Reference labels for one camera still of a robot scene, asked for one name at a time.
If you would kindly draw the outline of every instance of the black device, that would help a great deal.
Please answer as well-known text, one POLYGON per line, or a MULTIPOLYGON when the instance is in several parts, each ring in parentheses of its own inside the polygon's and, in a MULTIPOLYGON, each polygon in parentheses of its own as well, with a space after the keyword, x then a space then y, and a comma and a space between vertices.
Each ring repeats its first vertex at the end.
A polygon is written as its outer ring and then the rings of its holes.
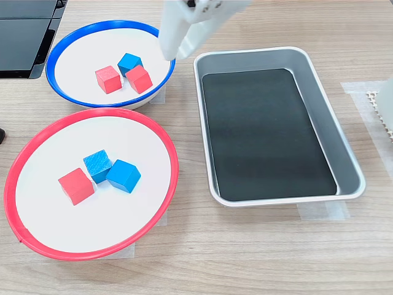
POLYGON ((336 194, 337 185, 289 71, 207 74, 202 86, 222 198, 336 194))
POLYGON ((0 78, 41 76, 67 0, 0 0, 0 78))

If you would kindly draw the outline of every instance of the blue-rimmed bowl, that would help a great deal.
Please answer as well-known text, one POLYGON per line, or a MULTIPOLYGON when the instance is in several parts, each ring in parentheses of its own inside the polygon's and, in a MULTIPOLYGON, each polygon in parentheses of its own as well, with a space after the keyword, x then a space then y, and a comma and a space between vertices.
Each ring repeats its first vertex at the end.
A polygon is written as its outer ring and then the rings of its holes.
POLYGON ((51 87, 63 98, 90 108, 138 108, 166 84, 175 60, 166 61, 158 44, 158 29, 129 20, 108 20, 77 29, 62 39, 48 57, 46 74, 51 87), (95 71, 117 63, 125 53, 141 57, 153 86, 137 94, 126 78, 123 87, 105 94, 95 71))

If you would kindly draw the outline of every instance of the white robotic arm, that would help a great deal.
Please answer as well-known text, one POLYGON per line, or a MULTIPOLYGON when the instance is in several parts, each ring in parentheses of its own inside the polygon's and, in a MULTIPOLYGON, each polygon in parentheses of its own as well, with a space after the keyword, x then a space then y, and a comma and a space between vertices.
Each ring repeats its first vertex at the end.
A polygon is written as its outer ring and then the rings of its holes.
POLYGON ((251 0, 165 0, 158 41, 166 60, 189 57, 251 0))

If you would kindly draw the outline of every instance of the wood grain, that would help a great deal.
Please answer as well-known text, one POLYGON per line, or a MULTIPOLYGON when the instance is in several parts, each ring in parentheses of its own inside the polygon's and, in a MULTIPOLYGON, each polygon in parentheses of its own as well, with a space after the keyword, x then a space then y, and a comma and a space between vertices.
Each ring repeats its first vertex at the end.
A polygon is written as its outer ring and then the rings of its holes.
MULTIPOLYGON (((69 1, 55 43, 108 19, 159 26, 161 1, 69 1)), ((208 192, 192 61, 178 61, 166 104, 138 109, 172 137, 181 165, 168 225, 136 244, 134 259, 58 262, 18 243, 0 211, 0 294, 392 294, 393 185, 340 82, 393 74, 393 5, 380 1, 259 1, 201 52, 293 45, 306 50, 367 178, 351 219, 302 221, 295 205, 221 207, 208 192)), ((0 81, 0 191, 22 147, 82 108, 45 75, 0 81)))

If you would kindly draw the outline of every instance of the cube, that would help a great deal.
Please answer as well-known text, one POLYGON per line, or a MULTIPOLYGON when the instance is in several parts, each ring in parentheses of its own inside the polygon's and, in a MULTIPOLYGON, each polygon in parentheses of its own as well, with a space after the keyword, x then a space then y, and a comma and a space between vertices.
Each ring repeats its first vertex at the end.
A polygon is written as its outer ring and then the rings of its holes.
POLYGON ((122 88, 120 75, 113 68, 113 66, 107 66, 106 68, 96 71, 96 78, 98 85, 102 88, 102 90, 104 90, 106 94, 110 94, 113 91, 122 88))
POLYGON ((124 54, 123 58, 117 64, 123 77, 125 77, 128 71, 131 71, 138 65, 143 66, 141 58, 129 53, 124 54))
POLYGON ((150 79, 149 73, 142 66, 137 66, 131 71, 127 72, 126 77, 130 82, 131 87, 133 87, 134 90, 138 92, 138 94, 145 92, 147 89, 153 86, 153 82, 150 79))
POLYGON ((134 165, 122 160, 116 160, 106 175, 106 179, 111 185, 129 194, 133 191, 140 178, 141 174, 138 169, 134 165))
POLYGON ((109 160, 105 150, 96 152, 86 158, 84 162, 91 178, 96 184, 103 182, 106 175, 112 167, 111 160, 109 160))
POLYGON ((80 168, 60 178, 59 183, 74 206, 94 194, 93 183, 80 168))

